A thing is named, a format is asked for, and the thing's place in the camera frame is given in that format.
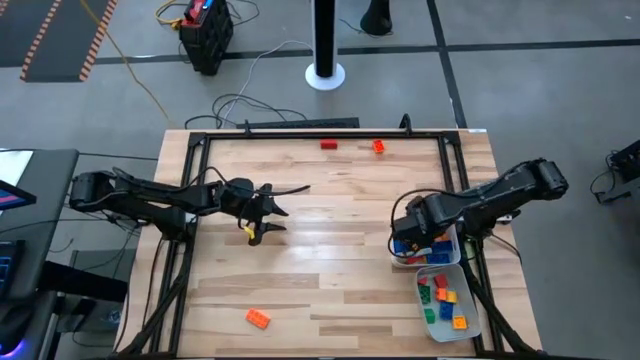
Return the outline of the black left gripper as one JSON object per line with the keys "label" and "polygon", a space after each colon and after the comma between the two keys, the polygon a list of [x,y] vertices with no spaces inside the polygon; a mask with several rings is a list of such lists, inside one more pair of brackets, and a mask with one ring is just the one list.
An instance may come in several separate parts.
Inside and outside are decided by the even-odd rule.
{"label": "black left gripper", "polygon": [[255,189],[253,182],[246,178],[234,178],[225,184],[221,195],[222,212],[236,218],[237,227],[249,237],[249,245],[259,245],[268,232],[287,230],[284,226],[263,222],[270,214],[288,216],[268,195],[271,189],[271,184]]}

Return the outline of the white plastic bin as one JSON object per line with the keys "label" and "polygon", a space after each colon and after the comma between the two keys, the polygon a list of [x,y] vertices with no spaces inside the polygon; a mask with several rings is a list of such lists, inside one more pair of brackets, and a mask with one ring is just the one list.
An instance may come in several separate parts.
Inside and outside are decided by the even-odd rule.
{"label": "white plastic bin", "polygon": [[[451,321],[443,321],[439,317],[439,303],[436,299],[436,285],[433,278],[436,275],[444,274],[448,281],[446,290],[452,290],[457,293],[457,302],[454,304],[453,317],[456,315],[464,315],[468,323],[467,330],[454,330]],[[428,278],[428,286],[431,289],[431,302],[423,305],[418,292],[417,280],[422,277]],[[417,296],[419,314],[425,323],[427,333],[437,342],[451,342],[458,340],[466,340],[478,336],[481,332],[479,314],[467,284],[464,272],[458,264],[423,267],[420,268],[415,275],[415,292]],[[434,324],[428,324],[424,316],[424,309],[430,308],[436,315]]]}
{"label": "white plastic bin", "polygon": [[[399,258],[399,257],[395,257],[392,256],[390,258],[391,263],[398,268],[419,268],[419,267],[434,267],[434,266],[444,266],[444,265],[452,265],[452,264],[456,264],[461,260],[461,250],[460,250],[460,245],[458,243],[458,237],[457,237],[457,233],[456,233],[456,228],[454,225],[452,225],[451,227],[449,227],[446,232],[444,234],[448,234],[450,237],[450,241],[453,242],[453,250],[451,252],[439,252],[439,253],[446,253],[449,255],[450,257],[450,262],[448,264],[428,264],[426,261],[426,264],[413,264],[413,265],[408,265],[406,264],[406,259],[408,258]],[[432,254],[432,249],[431,246],[429,248],[427,248],[424,251],[420,251],[419,255],[416,257],[420,257],[420,256],[427,256],[428,254]]]}

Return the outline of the black power strip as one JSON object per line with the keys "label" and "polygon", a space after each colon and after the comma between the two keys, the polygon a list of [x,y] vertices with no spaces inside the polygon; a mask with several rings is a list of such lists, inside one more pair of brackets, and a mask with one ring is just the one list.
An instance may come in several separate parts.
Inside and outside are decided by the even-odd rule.
{"label": "black power strip", "polygon": [[359,128],[358,117],[315,120],[289,120],[279,122],[249,122],[237,124],[237,129],[300,129],[300,128]]}

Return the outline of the large orange studded block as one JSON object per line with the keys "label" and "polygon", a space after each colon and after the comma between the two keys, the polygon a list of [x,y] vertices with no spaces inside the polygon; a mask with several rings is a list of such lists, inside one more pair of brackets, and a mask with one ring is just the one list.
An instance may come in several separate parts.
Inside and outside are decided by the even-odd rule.
{"label": "large orange studded block", "polygon": [[262,330],[266,329],[271,321],[271,317],[268,314],[255,308],[248,309],[245,319],[253,326]]}

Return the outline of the black pole white base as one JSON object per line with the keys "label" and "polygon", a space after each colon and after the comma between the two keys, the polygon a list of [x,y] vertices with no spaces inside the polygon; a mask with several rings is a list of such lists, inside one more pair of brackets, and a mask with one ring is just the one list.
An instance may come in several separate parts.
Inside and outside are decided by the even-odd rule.
{"label": "black pole white base", "polygon": [[307,84],[318,91],[339,88],[346,72],[337,60],[337,0],[311,0],[313,62],[305,70]]}

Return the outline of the black red tool case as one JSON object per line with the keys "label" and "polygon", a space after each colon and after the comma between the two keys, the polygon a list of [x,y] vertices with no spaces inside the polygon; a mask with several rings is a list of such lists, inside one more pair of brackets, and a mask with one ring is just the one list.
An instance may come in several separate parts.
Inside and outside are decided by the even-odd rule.
{"label": "black red tool case", "polygon": [[214,76],[233,36],[226,0],[190,0],[179,28],[179,39],[193,69]]}

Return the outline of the black under-desk shelf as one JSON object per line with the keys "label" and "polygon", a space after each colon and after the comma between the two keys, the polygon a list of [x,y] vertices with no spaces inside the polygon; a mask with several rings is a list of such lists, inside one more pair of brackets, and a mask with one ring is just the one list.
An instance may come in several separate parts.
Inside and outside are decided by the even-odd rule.
{"label": "black under-desk shelf", "polygon": [[113,352],[124,324],[134,251],[74,250],[65,265],[45,267],[52,312],[38,360],[83,360]]}

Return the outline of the black cone-shaped stand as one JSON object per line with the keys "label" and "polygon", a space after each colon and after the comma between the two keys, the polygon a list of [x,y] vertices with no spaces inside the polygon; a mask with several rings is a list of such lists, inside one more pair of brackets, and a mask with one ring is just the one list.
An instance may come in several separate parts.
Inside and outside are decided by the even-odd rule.
{"label": "black cone-shaped stand", "polygon": [[360,20],[362,31],[373,36],[390,35],[392,31],[390,0],[370,0]]}

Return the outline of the black floor device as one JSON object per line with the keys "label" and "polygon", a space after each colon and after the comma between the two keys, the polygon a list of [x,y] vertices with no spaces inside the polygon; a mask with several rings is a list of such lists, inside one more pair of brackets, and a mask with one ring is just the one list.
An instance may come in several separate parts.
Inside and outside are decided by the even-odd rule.
{"label": "black floor device", "polygon": [[[590,192],[599,204],[612,203],[623,198],[640,199],[640,140],[622,150],[613,150],[605,157],[607,170],[596,176],[590,185]],[[611,186],[606,191],[595,191],[596,181],[611,176]]]}

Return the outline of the black side desk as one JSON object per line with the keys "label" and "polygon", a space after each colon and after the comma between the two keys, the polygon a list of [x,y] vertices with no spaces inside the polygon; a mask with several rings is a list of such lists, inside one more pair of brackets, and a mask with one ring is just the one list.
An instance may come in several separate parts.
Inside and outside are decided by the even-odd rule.
{"label": "black side desk", "polygon": [[74,149],[34,151],[16,185],[36,202],[0,214],[0,242],[24,242],[21,259],[6,298],[28,298],[38,287],[60,218],[79,152]]}

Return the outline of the tilted monitor screen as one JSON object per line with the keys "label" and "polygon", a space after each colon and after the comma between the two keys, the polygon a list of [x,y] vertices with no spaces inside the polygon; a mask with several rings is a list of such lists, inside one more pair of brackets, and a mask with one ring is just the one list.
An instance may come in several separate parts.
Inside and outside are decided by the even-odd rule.
{"label": "tilted monitor screen", "polygon": [[0,211],[35,204],[36,201],[35,195],[0,180]]}

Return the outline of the white paper sheet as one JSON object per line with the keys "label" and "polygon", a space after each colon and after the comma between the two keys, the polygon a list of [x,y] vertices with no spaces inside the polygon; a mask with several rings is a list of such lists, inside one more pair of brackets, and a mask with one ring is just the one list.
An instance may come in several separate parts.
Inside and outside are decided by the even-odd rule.
{"label": "white paper sheet", "polygon": [[32,155],[32,151],[0,149],[0,180],[16,186]]}

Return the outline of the black keyboard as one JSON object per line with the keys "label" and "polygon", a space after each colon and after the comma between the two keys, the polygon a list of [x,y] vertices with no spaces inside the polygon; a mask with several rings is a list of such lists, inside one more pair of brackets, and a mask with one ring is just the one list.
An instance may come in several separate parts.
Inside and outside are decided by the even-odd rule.
{"label": "black keyboard", "polygon": [[0,300],[9,296],[25,247],[25,240],[0,241]]}

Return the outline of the black striped floor mat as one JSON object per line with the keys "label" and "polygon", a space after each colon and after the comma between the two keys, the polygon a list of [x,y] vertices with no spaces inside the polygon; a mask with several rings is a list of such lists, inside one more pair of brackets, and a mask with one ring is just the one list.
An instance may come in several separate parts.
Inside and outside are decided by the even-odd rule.
{"label": "black striped floor mat", "polygon": [[24,82],[84,82],[118,0],[0,0],[0,68]]}

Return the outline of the black table frame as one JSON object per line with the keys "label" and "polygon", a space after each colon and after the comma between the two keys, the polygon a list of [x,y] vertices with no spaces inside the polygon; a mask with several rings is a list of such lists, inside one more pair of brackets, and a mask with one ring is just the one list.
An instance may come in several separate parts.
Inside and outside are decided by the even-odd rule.
{"label": "black table frame", "polygon": [[[336,150],[320,141],[334,139]],[[375,154],[372,141],[383,141]],[[130,278],[123,343],[109,360],[226,357],[505,357],[521,336],[540,338],[517,258],[494,244],[475,247],[470,270],[503,312],[476,305],[481,332],[437,342],[419,314],[415,271],[388,251],[390,213],[419,187],[465,189],[497,174],[482,130],[252,129],[170,130],[155,180],[244,177],[270,183],[288,213],[250,246],[236,220],[214,214],[195,238],[162,245],[143,230]],[[249,308],[271,317],[264,330]]]}

